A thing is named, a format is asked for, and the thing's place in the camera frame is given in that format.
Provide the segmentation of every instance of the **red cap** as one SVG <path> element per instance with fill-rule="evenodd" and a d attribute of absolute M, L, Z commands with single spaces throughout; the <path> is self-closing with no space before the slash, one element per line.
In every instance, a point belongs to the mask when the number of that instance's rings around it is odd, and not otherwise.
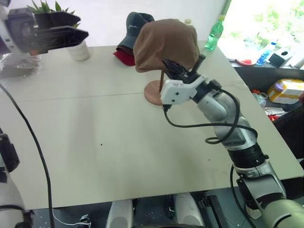
<path fill-rule="evenodd" d="M 134 56 L 125 52 L 122 49 L 119 49 L 118 51 L 114 52 L 113 55 L 115 55 L 120 61 L 122 61 L 127 66 L 135 65 Z"/>

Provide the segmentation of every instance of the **water bottle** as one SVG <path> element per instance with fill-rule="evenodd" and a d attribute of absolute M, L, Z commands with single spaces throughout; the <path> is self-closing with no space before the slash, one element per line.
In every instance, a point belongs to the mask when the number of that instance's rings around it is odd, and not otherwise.
<path fill-rule="evenodd" d="M 267 46 L 263 49 L 260 58 L 258 58 L 256 64 L 259 66 L 264 65 L 270 54 L 275 50 L 275 47 L 276 47 L 275 42 L 271 42 L 270 44 L 267 44 Z"/>
<path fill-rule="evenodd" d="M 208 37 L 208 41 L 205 45 L 205 48 L 207 50 L 213 51 L 217 46 L 218 40 L 224 30 L 224 26 L 223 26 L 224 19 L 225 19 L 225 15 L 220 15 L 218 21 L 212 26 L 212 29 Z"/>

